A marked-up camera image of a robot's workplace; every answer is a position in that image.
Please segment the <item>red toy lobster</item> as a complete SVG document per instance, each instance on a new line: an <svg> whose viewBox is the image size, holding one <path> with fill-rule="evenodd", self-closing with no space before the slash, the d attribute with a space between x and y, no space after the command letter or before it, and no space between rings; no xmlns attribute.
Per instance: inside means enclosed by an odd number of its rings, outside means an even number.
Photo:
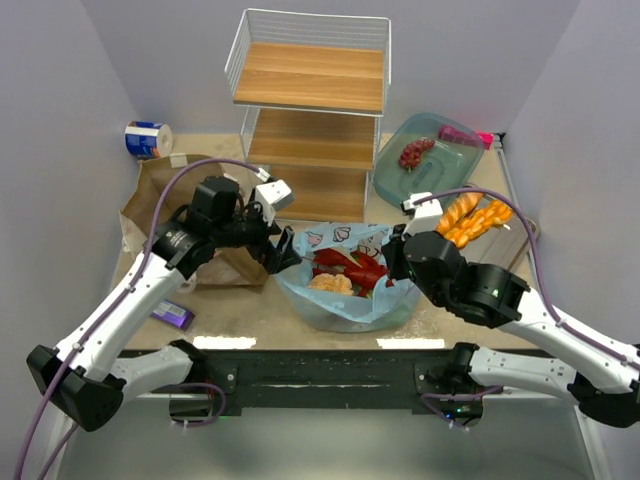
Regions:
<svg viewBox="0 0 640 480"><path fill-rule="evenodd" d="M372 298L378 281L387 276L384 265L358 250L321 249L315 251L308 260L312 263L311 280L320 273L343 274L352 282L353 296L361 298Z"/></svg>

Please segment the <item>twisted sugar donut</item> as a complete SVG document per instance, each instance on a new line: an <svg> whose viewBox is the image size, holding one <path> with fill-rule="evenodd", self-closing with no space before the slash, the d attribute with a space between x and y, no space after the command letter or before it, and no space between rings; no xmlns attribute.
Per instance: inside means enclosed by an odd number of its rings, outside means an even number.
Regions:
<svg viewBox="0 0 640 480"><path fill-rule="evenodd" d="M313 277L308 287L310 289L353 296L352 282L343 274L320 273Z"/></svg>

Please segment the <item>light blue plastic bag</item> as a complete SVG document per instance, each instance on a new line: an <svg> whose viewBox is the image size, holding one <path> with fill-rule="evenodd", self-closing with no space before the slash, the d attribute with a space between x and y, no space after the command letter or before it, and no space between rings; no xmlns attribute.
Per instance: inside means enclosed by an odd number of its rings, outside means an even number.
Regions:
<svg viewBox="0 0 640 480"><path fill-rule="evenodd" d="M308 288L312 278L315 251L339 249L361 251L386 267L380 247L392 232L387 225L365 223L320 223L295 235L293 245L302 263L275 276L294 309L320 330L359 333L396 328L413 314L421 296L410 281L392 281L387 276L378 281L372 298L346 296Z"/></svg>

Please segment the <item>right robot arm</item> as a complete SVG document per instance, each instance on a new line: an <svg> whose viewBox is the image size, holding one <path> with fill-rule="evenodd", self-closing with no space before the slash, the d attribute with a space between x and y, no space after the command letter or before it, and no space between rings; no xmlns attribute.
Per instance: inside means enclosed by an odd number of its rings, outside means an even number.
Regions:
<svg viewBox="0 0 640 480"><path fill-rule="evenodd" d="M469 402L514 387L565 400L611 427L638 423L638 346L552 312L526 281L502 267L467 261L435 231L406 235L403 230L396 226L381 248L390 279L409 280L434 306L545 353L507 354L458 343L447 363L428 374L426 397Z"/></svg>

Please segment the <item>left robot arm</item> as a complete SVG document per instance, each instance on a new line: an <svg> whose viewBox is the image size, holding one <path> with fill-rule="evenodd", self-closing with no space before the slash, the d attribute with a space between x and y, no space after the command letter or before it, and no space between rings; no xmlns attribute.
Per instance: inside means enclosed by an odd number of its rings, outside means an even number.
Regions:
<svg viewBox="0 0 640 480"><path fill-rule="evenodd" d="M30 352L27 365L44 400L92 432L126 401L183 382L206 360L186 341L138 360L121 359L120 352L160 302L220 249L245 249L269 274L299 264L292 229L275 221L293 200L291 188L273 177L253 188L248 203L234 180L203 180L191 202L157 226L125 278L80 327L55 347Z"/></svg>

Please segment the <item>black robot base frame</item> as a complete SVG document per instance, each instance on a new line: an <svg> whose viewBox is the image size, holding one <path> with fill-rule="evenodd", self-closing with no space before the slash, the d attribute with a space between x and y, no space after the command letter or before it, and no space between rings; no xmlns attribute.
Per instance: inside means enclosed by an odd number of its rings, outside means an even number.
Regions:
<svg viewBox="0 0 640 480"><path fill-rule="evenodd" d="M372 409L427 412L448 418L481 413L492 393L470 379L450 350L206 350L194 372L153 393L204 395L230 416L250 408Z"/></svg>

